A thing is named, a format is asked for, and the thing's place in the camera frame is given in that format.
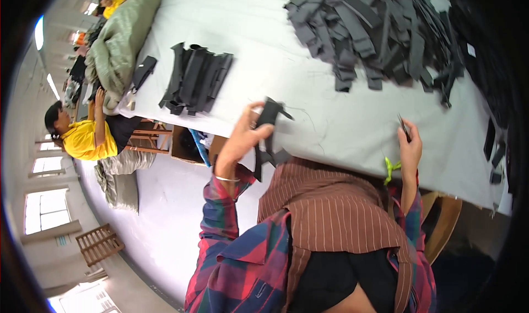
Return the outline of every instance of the hand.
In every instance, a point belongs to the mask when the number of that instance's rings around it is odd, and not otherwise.
[[[409,128],[409,136],[412,141],[408,143],[406,133],[399,126],[397,135],[400,143],[400,173],[402,174],[402,181],[404,183],[417,185],[416,174],[420,157],[423,154],[423,142],[420,140],[417,126],[406,119],[402,119],[402,121]]]
[[[230,138],[218,155],[215,170],[222,172],[222,169],[226,167],[235,166],[261,139],[265,139],[272,134],[274,131],[272,124],[263,124],[259,128],[252,129],[252,126],[255,125],[259,118],[259,114],[255,113],[253,109],[264,105],[264,102],[255,102],[246,106]]]
[[[97,89],[96,93],[96,106],[102,108],[102,103],[105,100],[105,91],[103,88]]]

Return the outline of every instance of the silver bangle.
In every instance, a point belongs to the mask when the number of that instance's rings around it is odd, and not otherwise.
[[[220,177],[220,176],[215,176],[218,180],[221,180],[221,181],[227,181],[227,182],[239,182],[241,181],[240,178],[236,178],[234,180],[230,180],[229,178],[224,178],[224,177]]]

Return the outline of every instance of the black pants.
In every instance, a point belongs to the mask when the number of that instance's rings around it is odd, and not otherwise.
[[[121,114],[106,117],[105,121],[109,124],[110,133],[116,141],[117,154],[125,149],[132,133],[140,125],[142,119],[141,117],[126,118]]]

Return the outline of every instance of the yellow shirt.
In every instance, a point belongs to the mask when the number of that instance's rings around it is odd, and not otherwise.
[[[116,8],[120,6],[124,1],[126,0],[112,0],[112,6],[105,7],[105,11],[103,11],[102,16],[105,17],[105,19],[110,18]]]
[[[105,121],[105,142],[98,147],[95,145],[94,134],[96,122],[84,120],[74,122],[70,130],[61,135],[64,149],[73,158],[81,160],[99,160],[117,156],[117,145],[110,133],[109,124]]]

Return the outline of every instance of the scissors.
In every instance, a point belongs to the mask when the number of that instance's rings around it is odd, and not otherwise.
[[[408,143],[410,143],[412,141],[412,138],[409,136],[408,130],[406,129],[406,126],[404,125],[404,121],[402,121],[400,113],[398,114],[398,120],[400,122],[400,126],[402,127],[402,130],[406,134],[406,139],[408,140]]]

